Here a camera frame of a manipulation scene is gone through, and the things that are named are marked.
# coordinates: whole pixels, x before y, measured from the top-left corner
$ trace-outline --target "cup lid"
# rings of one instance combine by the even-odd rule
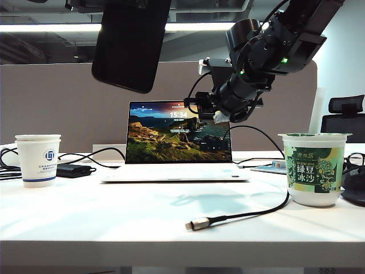
[[[278,134],[279,136],[283,137],[283,140],[302,140],[302,141],[309,141],[309,142],[333,142],[344,140],[346,141],[347,137],[352,135],[352,133],[285,133],[285,134]]]
[[[17,141],[47,141],[57,140],[61,137],[61,134],[24,134],[16,135]]]

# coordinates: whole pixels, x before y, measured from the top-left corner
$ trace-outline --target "gray partition panel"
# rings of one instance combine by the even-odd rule
[[[91,64],[3,65],[1,70],[1,144],[16,134],[62,134],[61,152],[91,151],[92,144],[125,143],[130,100],[179,100],[199,77],[197,62],[161,62],[149,94],[139,94],[100,83]],[[208,76],[196,91],[210,91]],[[317,67],[277,76],[273,90],[263,95],[247,123],[259,127],[281,144],[281,132],[308,131]],[[236,128],[234,150],[274,150],[259,132]]]

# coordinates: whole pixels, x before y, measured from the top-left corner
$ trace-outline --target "white laptop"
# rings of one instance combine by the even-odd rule
[[[103,182],[243,181],[229,123],[201,120],[181,101],[130,102],[125,164]]]

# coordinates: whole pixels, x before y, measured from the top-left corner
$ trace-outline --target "robotic arm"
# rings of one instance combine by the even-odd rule
[[[277,11],[264,22],[244,19],[226,33],[230,59],[200,60],[200,74],[210,73],[212,92],[197,92],[185,98],[185,106],[196,104],[199,117],[215,122],[247,120],[260,96],[271,90],[276,75],[303,69],[323,45],[322,31],[344,0],[291,0],[284,12]],[[263,31],[263,24],[268,28]]]

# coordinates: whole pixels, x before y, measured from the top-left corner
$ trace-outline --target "charger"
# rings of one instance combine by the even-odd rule
[[[96,171],[96,168],[90,166],[81,166],[78,164],[58,164],[56,174],[58,177],[78,178],[88,176],[94,171]]]

